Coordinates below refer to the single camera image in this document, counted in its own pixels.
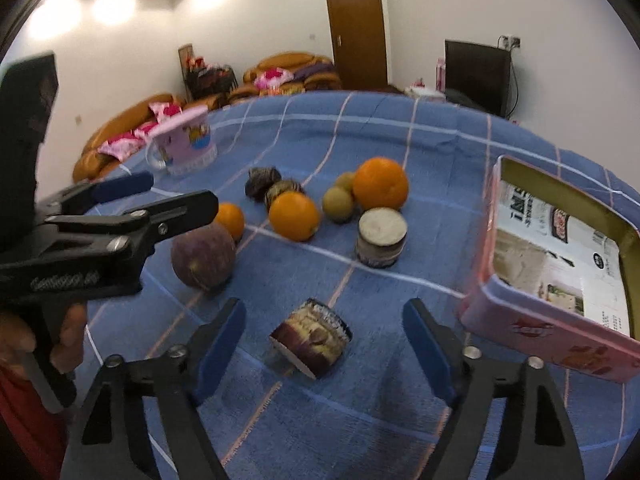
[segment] black monitor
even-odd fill
[[[445,41],[447,99],[506,117],[511,53],[494,46]]]

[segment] hand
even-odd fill
[[[85,326],[86,305],[69,307],[60,327],[60,343],[53,347],[50,356],[51,364],[60,373],[66,374],[82,362]],[[27,379],[20,355],[35,348],[36,339],[28,325],[14,314],[0,313],[0,365]]]

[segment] sofa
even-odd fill
[[[270,68],[284,68],[296,73],[297,70],[312,66],[316,63],[333,63],[333,61],[327,56],[310,54],[308,52],[281,52],[274,56],[267,57],[244,73],[242,77],[244,84],[229,94],[229,103],[235,104],[248,98],[258,97],[260,90],[254,86],[253,82],[258,76]],[[340,81],[340,76],[338,76],[338,73],[334,70],[313,74],[301,82],[284,83],[280,87],[283,92],[293,88],[303,88],[305,91],[341,90],[342,82]]]
[[[182,110],[200,105],[207,105],[209,110],[217,110],[226,105],[226,97],[224,94],[216,94],[209,96],[193,103],[184,103],[180,99],[175,98],[172,94],[164,93],[158,94],[143,101],[140,101],[135,106],[132,106],[128,110],[123,111],[113,119],[109,120],[106,124],[98,128],[98,130],[89,138],[84,145],[80,158],[76,162],[73,171],[74,182],[80,182],[81,180],[89,179],[95,180],[96,178],[104,177],[114,168],[120,165],[117,158],[111,155],[105,155],[98,153],[98,148],[103,144],[105,140],[110,140],[129,130],[133,130],[140,126],[140,124],[150,121],[154,118],[154,114],[149,108],[149,103],[171,103],[179,102]]]

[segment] pillow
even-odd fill
[[[147,121],[146,123],[140,124],[140,126],[133,130],[133,134],[139,139],[146,139],[149,132],[151,132],[151,130],[156,126],[158,126],[158,121]]]
[[[144,139],[137,138],[131,131],[105,140],[97,151],[98,153],[114,156],[120,162],[124,162],[145,144]]]
[[[268,88],[279,88],[280,85],[291,81],[293,74],[289,70],[283,68],[270,68],[262,75],[258,76],[254,81],[254,85],[260,90],[266,90]]]
[[[156,116],[158,123],[182,112],[178,103],[149,103],[149,108]]]
[[[304,66],[294,72],[292,81],[304,81],[307,77],[311,77],[313,74],[319,74],[321,72],[335,72],[334,64],[320,62]]]

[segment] wooden door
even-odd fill
[[[382,0],[326,0],[334,62],[347,90],[383,89],[386,80]]]

